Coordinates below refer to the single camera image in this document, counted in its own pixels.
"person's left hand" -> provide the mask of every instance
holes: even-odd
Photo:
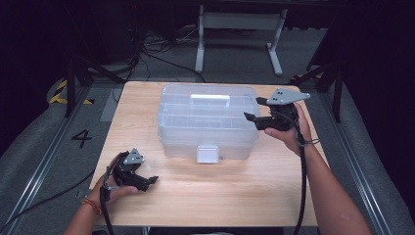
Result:
[[[100,188],[103,185],[103,182],[104,182],[104,176],[101,176],[101,178],[95,184],[95,187],[92,189],[92,191],[86,197],[86,199],[93,200],[95,202],[95,205],[97,205],[98,207],[101,206],[101,203],[100,203]],[[112,186],[116,186],[114,178],[113,178],[112,175],[110,175],[110,177],[108,178],[107,184],[112,185]],[[119,197],[136,194],[137,192],[138,192],[138,189],[134,186],[121,186],[118,189],[111,190],[110,200],[107,201],[107,204],[112,203],[113,201],[115,201]]]

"dark background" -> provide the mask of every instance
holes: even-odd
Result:
[[[147,28],[173,39],[199,12],[197,6],[110,0],[0,4],[0,155],[48,108],[46,93],[64,74],[70,53],[102,65],[124,61],[131,40]],[[311,63],[342,65],[376,150],[414,217],[413,10],[403,1],[366,0],[358,6],[346,12],[293,10],[286,27],[330,28]]]

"printed number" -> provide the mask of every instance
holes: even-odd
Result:
[[[83,148],[83,145],[85,144],[85,140],[91,140],[92,137],[88,137],[89,130],[82,130],[80,133],[72,136],[71,140],[82,140],[80,143],[79,149]]]

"container latch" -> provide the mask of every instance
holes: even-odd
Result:
[[[219,163],[219,147],[215,145],[200,145],[198,146],[199,164],[217,164]]]

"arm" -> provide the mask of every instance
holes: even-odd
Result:
[[[95,185],[94,189],[88,194],[86,199],[92,200],[95,202],[95,205],[100,208],[100,188],[103,184],[104,178],[101,177],[97,184]],[[109,181],[114,182],[112,176],[110,176]],[[115,201],[116,198],[135,194],[138,190],[135,187],[127,186],[127,187],[120,187],[117,190],[113,190],[111,192],[111,198],[107,202],[107,205],[111,202]],[[92,230],[94,228],[94,221],[100,215],[96,214],[96,211],[92,208],[89,204],[82,204],[79,206],[78,210],[76,211],[75,215],[72,218],[72,221],[69,223],[67,229],[64,232],[64,235],[91,235]]]
[[[296,104],[300,132],[305,140],[311,140],[310,127],[302,108]],[[273,128],[265,133],[282,140],[286,146],[300,154],[296,131],[282,132]],[[317,223],[322,234],[370,234],[369,227],[348,193],[328,168],[320,153],[310,144],[305,147],[307,177],[315,209]]]

